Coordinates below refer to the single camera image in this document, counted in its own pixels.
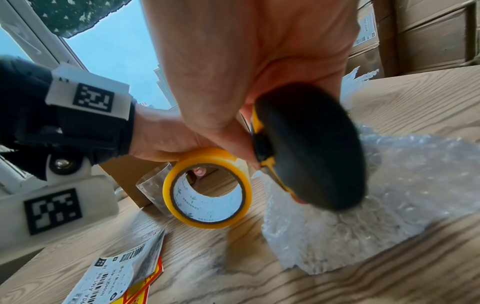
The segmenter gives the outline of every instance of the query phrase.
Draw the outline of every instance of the wooden table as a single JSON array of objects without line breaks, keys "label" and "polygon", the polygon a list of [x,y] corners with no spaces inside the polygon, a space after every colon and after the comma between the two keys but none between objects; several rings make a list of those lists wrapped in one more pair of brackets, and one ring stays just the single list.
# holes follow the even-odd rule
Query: wooden table
[{"label": "wooden table", "polygon": [[[352,100],[353,117],[380,132],[480,141],[480,67],[372,81]],[[284,270],[270,251],[261,233],[263,188],[252,183],[248,215],[220,230],[167,221],[153,206],[123,200],[117,218],[45,248],[0,286],[0,303],[61,303],[105,249],[159,225],[169,231],[165,272],[149,303],[480,302],[480,216],[435,224],[361,264],[309,276]]]}]

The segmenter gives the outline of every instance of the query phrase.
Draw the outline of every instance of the screw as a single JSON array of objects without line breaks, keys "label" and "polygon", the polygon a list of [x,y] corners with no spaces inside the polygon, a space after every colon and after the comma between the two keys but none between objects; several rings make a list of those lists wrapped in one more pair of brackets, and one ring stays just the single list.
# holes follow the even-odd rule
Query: screw
[{"label": "screw", "polygon": [[57,159],[55,161],[55,166],[58,169],[66,169],[66,168],[70,167],[71,164],[72,163],[70,163],[69,161],[67,161],[66,159],[63,159],[63,158]]}]

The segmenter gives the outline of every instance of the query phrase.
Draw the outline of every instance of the roll of tape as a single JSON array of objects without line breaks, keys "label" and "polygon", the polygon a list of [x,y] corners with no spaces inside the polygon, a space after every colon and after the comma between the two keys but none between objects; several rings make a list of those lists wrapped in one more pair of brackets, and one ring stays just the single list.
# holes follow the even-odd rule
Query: roll of tape
[{"label": "roll of tape", "polygon": [[[186,172],[204,166],[225,170],[238,185],[219,197],[196,192],[189,185]],[[172,214],[185,224],[206,229],[230,226],[245,216],[252,202],[247,163],[219,148],[184,153],[163,182],[163,199]]]}]

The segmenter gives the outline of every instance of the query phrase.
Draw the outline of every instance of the hand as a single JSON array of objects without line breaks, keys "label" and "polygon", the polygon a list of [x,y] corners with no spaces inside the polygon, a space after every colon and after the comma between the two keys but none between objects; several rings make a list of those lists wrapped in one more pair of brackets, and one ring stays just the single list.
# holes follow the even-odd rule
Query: hand
[{"label": "hand", "polygon": [[214,146],[213,142],[189,129],[178,108],[168,111],[135,106],[130,155],[166,162],[179,159],[181,152]]},{"label": "hand", "polygon": [[234,116],[241,110],[250,119],[261,94],[309,82],[340,97],[358,1],[142,2],[186,124],[237,157],[257,162]]}]

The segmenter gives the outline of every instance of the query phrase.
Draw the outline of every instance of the clear plastic bag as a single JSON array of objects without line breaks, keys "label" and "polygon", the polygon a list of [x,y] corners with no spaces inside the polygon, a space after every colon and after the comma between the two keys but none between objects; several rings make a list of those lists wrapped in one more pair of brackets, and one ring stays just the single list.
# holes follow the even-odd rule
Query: clear plastic bag
[{"label": "clear plastic bag", "polygon": [[285,268],[309,274],[372,257],[430,223],[480,208],[480,148],[433,135],[386,136],[358,125],[368,195],[341,214],[292,201],[267,175],[262,233]]}]

